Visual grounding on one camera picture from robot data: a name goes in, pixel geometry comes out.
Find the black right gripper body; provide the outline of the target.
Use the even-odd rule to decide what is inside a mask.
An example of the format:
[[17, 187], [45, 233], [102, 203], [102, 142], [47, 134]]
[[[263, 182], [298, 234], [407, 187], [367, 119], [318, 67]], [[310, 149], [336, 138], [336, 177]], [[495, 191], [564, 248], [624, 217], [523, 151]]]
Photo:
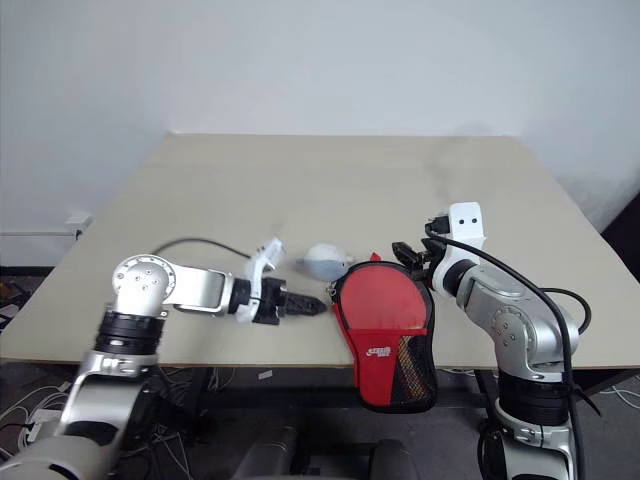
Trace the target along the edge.
[[425, 267], [417, 275], [417, 279], [420, 281], [431, 281], [437, 267], [444, 259], [447, 245], [433, 238], [422, 238], [421, 242], [425, 247], [425, 251], [422, 254]]

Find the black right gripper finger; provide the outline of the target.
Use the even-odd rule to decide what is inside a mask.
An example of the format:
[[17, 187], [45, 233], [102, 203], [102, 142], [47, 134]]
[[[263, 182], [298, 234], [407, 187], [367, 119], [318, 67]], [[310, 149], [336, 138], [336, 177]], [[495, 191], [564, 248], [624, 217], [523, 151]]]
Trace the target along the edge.
[[392, 252], [396, 260], [405, 267], [423, 267], [425, 264], [425, 253], [415, 251], [405, 242], [393, 242]]

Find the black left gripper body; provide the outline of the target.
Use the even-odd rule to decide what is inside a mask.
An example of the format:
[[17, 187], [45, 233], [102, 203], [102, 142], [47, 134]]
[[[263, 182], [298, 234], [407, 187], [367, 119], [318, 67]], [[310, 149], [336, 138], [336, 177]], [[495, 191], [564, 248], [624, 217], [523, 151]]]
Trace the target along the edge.
[[285, 280], [266, 277], [261, 282], [261, 294], [257, 297], [258, 310], [253, 323], [278, 325], [286, 314], [288, 290]]

